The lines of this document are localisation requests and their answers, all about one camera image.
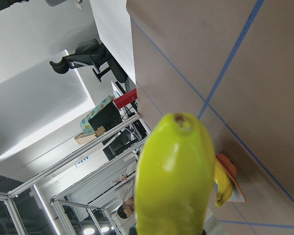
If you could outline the yellow banana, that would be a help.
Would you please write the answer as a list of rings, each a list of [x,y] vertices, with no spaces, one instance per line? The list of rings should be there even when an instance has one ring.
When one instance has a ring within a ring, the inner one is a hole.
[[[215,162],[214,182],[218,186],[215,206],[221,207],[232,196],[233,182],[217,160]]]
[[[204,125],[188,113],[162,117],[136,171],[140,235],[200,235],[213,189],[215,150]]]

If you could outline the grey square plate orange rim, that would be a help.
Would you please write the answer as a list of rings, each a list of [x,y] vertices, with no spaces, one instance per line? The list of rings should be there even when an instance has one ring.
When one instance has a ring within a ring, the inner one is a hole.
[[[245,194],[243,193],[237,180],[235,179],[237,176],[237,169],[234,166],[234,164],[230,161],[230,159],[228,157],[226,157],[222,153],[218,153],[216,155],[216,160],[222,165],[222,167],[227,172],[228,176],[231,178],[231,180],[233,182],[232,196],[226,202],[246,203],[247,199],[245,197]]]

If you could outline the red cylinder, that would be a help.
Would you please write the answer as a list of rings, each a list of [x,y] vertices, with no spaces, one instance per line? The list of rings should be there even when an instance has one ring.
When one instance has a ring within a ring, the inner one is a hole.
[[[134,102],[137,99],[137,89],[134,88],[131,91],[121,95],[117,99],[115,99],[113,102],[118,110],[125,107],[126,105]]]

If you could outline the black monitor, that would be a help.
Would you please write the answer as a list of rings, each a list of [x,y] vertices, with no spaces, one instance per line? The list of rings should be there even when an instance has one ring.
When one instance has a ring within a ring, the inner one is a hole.
[[[114,102],[111,101],[88,122],[94,130],[103,126],[106,131],[109,131],[120,124],[122,122],[122,118]]]

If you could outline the colourful patterned box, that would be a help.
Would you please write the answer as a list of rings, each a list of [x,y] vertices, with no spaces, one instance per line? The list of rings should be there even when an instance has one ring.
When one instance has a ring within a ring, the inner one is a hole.
[[[94,133],[94,129],[89,123],[90,119],[92,119],[97,113],[99,113],[105,106],[107,106],[114,99],[114,96],[108,95],[104,100],[101,101],[99,105],[97,105],[89,114],[87,114],[84,119],[81,120],[80,127],[81,131],[84,134],[88,135]]]

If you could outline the person in background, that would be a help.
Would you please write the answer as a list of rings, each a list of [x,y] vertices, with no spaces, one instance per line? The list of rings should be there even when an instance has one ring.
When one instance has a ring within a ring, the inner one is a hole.
[[[122,219],[127,219],[135,212],[135,180],[137,161],[130,163],[126,169],[126,172],[117,175],[110,180],[111,186],[119,185],[115,189],[115,193],[118,198],[122,200],[122,204],[117,210],[117,214]]]

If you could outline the black office chair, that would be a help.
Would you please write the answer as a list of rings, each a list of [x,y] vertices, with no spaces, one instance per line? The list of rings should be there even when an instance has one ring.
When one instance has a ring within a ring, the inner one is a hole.
[[[110,53],[103,43],[93,39],[90,44],[79,45],[75,53],[62,57],[60,62],[50,61],[49,64],[58,74],[65,74],[70,69],[77,69],[84,66],[93,66],[93,73],[98,81],[111,71],[116,80],[124,83],[128,79],[127,73]]]

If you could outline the brown paper table mat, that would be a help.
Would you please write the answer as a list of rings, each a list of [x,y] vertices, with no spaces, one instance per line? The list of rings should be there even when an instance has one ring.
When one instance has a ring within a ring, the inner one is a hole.
[[[294,0],[129,0],[139,111],[197,116],[247,201],[230,235],[294,235]]]

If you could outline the aluminium cage frame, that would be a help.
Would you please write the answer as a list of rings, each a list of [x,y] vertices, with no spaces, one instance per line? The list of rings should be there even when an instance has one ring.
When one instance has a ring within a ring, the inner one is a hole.
[[[80,152],[79,156],[76,154],[74,159],[70,158],[71,153],[87,144],[78,144],[72,133],[71,136],[66,137],[64,133],[60,135],[60,131],[64,132],[63,129],[60,128],[59,131],[0,162],[0,193],[9,194],[9,191],[25,184],[46,169],[59,165],[57,162],[61,163],[69,158],[70,162],[66,161],[66,164],[56,170],[52,168],[48,175],[39,180],[35,179],[35,182],[32,183],[42,193],[46,203],[52,196],[62,192],[108,161],[103,150],[100,150],[100,147],[107,144],[106,140],[103,141],[104,143],[97,141],[96,146],[93,144],[93,148],[89,149],[92,153],[86,154],[85,152],[82,156]],[[81,163],[79,167],[75,166],[86,156],[89,156],[86,163]],[[43,211],[44,209],[40,209],[42,205],[38,205],[34,196],[30,196],[30,187],[22,188],[23,191],[20,192],[18,198],[15,196],[14,201],[27,234],[55,235],[56,232],[51,222],[48,222],[47,214]],[[17,234],[15,225],[7,206],[4,201],[0,200],[0,235],[12,234]]]

